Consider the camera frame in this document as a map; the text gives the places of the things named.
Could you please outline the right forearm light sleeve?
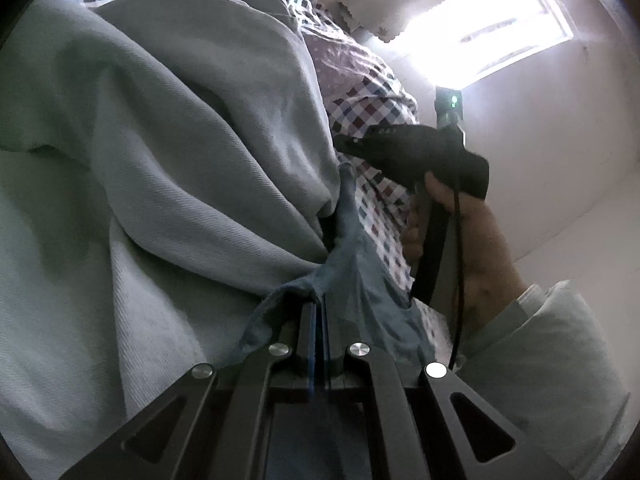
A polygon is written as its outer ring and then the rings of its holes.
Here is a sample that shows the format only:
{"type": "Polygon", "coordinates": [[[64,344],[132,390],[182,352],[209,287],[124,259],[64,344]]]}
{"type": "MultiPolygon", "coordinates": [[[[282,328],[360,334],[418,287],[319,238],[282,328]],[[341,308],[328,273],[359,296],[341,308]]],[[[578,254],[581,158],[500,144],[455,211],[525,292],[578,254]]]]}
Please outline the right forearm light sleeve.
{"type": "Polygon", "coordinates": [[[631,393],[568,281],[533,284],[462,344],[459,377],[576,479],[601,479],[631,433],[631,393]]]}

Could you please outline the person right hand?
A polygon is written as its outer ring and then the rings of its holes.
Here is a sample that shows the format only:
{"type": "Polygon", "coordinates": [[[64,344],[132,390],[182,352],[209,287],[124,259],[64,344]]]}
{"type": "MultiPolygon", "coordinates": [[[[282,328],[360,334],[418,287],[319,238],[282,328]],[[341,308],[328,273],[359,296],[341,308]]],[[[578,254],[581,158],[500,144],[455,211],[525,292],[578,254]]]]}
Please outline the person right hand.
{"type": "Polygon", "coordinates": [[[484,200],[443,184],[428,172],[426,192],[446,211],[460,212],[464,315],[462,337],[469,339],[487,326],[528,289],[511,260],[495,215],[484,200]]]}

